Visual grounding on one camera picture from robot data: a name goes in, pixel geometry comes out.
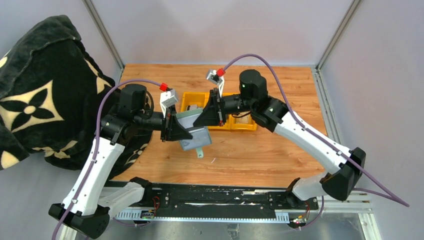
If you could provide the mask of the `yellow three-compartment bin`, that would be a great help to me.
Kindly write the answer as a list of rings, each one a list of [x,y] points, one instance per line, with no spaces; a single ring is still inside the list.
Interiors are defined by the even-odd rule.
[[[209,99],[209,92],[189,92],[186,91],[182,95],[180,104],[180,112],[190,110],[192,105],[197,108],[204,108]],[[209,130],[216,131],[256,131],[257,124],[252,120],[250,115],[242,116],[248,112],[242,112],[233,117],[231,114],[226,117],[226,123],[223,126],[209,126]]]

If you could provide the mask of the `tan card holder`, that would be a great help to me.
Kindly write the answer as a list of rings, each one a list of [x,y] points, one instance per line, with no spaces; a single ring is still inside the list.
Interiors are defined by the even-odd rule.
[[[250,112],[240,113],[234,116],[235,123],[239,125],[250,125],[253,123]]]

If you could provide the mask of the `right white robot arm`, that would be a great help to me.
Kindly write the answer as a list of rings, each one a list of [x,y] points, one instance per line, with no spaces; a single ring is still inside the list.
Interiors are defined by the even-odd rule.
[[[223,126],[226,116],[248,112],[252,120],[272,133],[282,136],[306,151],[326,170],[324,173],[296,178],[285,190],[286,204],[298,209],[305,201],[330,196],[345,201],[362,175],[366,153],[359,147],[349,149],[322,134],[289,106],[268,94],[267,80],[254,69],[239,75],[239,93],[224,96],[224,70],[209,70],[206,79],[217,86],[210,90],[195,127]]]

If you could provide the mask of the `black floral blanket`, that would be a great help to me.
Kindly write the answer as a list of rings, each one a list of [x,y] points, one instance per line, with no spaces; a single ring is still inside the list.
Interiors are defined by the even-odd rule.
[[[37,23],[0,61],[0,168],[43,153],[55,167],[82,169],[99,106],[106,115],[119,102],[115,84],[68,16]]]

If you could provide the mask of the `mint green card holder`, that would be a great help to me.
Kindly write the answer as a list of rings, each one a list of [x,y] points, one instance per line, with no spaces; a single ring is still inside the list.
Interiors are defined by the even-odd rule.
[[[195,150],[199,159],[204,157],[203,147],[212,143],[209,129],[206,126],[194,126],[194,121],[200,116],[202,111],[202,108],[196,108],[176,114],[178,122],[192,135],[192,139],[179,141],[182,150]]]

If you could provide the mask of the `silver card holder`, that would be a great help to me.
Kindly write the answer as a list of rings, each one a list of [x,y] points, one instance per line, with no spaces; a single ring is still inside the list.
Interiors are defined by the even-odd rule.
[[[197,104],[191,104],[187,106],[186,110],[192,114],[199,114],[203,111],[203,108]]]

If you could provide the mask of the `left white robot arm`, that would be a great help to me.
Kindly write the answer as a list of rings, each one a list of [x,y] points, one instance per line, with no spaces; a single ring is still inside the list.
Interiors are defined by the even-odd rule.
[[[86,163],[69,194],[48,211],[59,225],[97,239],[109,222],[130,205],[159,207],[152,183],[139,177],[132,178],[109,196],[100,196],[113,166],[138,131],[159,131],[164,142],[193,138],[177,120],[176,91],[166,84],[160,84],[159,88],[159,112],[154,110],[154,101],[144,80],[131,80],[123,85],[118,102],[107,115],[98,111],[95,138]]]

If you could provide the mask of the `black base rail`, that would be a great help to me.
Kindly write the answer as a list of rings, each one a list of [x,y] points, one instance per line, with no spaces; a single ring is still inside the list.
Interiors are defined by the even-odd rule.
[[[153,183],[150,200],[136,202],[118,220],[289,223],[289,213],[318,210],[316,197],[291,206],[284,188]]]

